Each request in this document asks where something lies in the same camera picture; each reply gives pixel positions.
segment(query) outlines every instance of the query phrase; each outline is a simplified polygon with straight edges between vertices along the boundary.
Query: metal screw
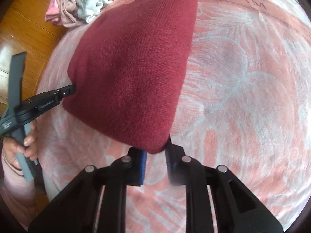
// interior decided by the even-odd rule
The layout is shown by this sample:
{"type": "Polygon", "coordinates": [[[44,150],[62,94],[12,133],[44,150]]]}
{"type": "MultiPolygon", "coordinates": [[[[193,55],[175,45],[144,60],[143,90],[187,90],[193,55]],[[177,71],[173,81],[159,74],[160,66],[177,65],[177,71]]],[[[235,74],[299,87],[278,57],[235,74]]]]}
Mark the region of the metal screw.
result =
{"type": "Polygon", "coordinates": [[[189,156],[183,156],[181,160],[184,161],[185,163],[189,163],[191,161],[191,158],[189,156]]]}
{"type": "Polygon", "coordinates": [[[218,171],[225,173],[226,171],[228,171],[228,168],[224,165],[220,165],[218,166],[218,171]]]}
{"type": "Polygon", "coordinates": [[[124,162],[124,163],[128,163],[128,162],[131,162],[131,157],[130,156],[124,156],[124,157],[122,157],[122,162],[124,162]]]}
{"type": "Polygon", "coordinates": [[[95,170],[95,166],[88,165],[84,168],[86,172],[93,172],[95,170]]]}

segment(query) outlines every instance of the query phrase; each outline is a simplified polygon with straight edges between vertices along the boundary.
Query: pink sleeve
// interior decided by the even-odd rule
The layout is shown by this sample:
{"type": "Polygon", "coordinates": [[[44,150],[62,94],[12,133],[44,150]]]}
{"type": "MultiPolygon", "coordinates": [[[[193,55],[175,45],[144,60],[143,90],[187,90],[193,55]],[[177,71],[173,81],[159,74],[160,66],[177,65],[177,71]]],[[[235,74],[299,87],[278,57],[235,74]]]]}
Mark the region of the pink sleeve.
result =
{"type": "Polygon", "coordinates": [[[35,218],[35,183],[27,182],[23,173],[11,166],[2,152],[1,161],[4,170],[4,185],[0,195],[20,224],[27,229],[35,218]]]}

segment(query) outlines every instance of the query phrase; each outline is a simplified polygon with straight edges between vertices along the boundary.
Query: pink blanket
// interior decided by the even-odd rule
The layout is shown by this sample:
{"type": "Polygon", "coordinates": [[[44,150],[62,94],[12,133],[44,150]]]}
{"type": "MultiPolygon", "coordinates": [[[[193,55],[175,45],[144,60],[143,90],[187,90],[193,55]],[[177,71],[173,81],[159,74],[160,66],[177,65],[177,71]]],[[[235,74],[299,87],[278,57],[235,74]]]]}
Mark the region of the pink blanket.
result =
{"type": "MultiPolygon", "coordinates": [[[[113,6],[133,0],[115,0],[113,6]]],[[[88,25],[69,31],[38,93],[70,84],[67,67],[88,25]]],[[[172,141],[206,166],[227,165],[284,229],[311,195],[311,23],[291,0],[200,0],[172,141]]],[[[59,188],[86,165],[103,167],[129,146],[62,106],[39,119],[39,159],[59,188]]],[[[184,232],[185,189],[149,155],[145,184],[129,187],[128,232],[184,232]]]]}

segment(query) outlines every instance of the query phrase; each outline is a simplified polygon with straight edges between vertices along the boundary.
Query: finger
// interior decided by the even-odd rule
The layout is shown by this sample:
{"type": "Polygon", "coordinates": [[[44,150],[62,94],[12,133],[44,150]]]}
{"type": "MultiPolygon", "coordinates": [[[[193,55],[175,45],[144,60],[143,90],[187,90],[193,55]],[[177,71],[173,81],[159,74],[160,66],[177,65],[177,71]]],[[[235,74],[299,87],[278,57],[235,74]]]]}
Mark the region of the finger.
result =
{"type": "Polygon", "coordinates": [[[29,146],[26,151],[24,152],[24,156],[29,158],[33,155],[35,155],[38,151],[37,143],[33,143],[31,146],[29,146]]]}
{"type": "Polygon", "coordinates": [[[37,127],[37,125],[38,125],[37,119],[33,120],[33,121],[31,122],[31,129],[34,130],[34,129],[37,127]]]}
{"type": "Polygon", "coordinates": [[[35,152],[35,154],[31,155],[29,158],[30,160],[34,161],[35,159],[38,158],[38,152],[35,152]]]}
{"type": "Polygon", "coordinates": [[[24,153],[25,148],[19,144],[15,139],[6,137],[3,140],[3,148],[6,153],[24,153]]]}
{"type": "Polygon", "coordinates": [[[29,146],[31,145],[36,139],[38,135],[38,129],[35,128],[29,132],[27,137],[24,139],[24,146],[29,146]]]}
{"type": "Polygon", "coordinates": [[[3,149],[7,162],[16,168],[20,168],[18,160],[15,157],[15,153],[24,153],[25,148],[20,145],[15,139],[6,137],[3,140],[3,149]]]}

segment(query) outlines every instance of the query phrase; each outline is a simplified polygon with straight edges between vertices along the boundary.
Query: fingernail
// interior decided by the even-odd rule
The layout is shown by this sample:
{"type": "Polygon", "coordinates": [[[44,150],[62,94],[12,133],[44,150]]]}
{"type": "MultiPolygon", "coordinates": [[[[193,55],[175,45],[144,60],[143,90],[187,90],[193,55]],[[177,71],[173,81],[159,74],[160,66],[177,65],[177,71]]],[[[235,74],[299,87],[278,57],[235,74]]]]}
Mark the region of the fingernail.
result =
{"type": "Polygon", "coordinates": [[[24,152],[25,152],[25,148],[22,147],[21,145],[18,145],[18,146],[17,146],[17,151],[18,151],[19,153],[24,153],[24,152]]]}
{"type": "Polygon", "coordinates": [[[24,146],[28,146],[28,145],[29,145],[29,139],[26,138],[26,139],[24,140],[24,146]]]}

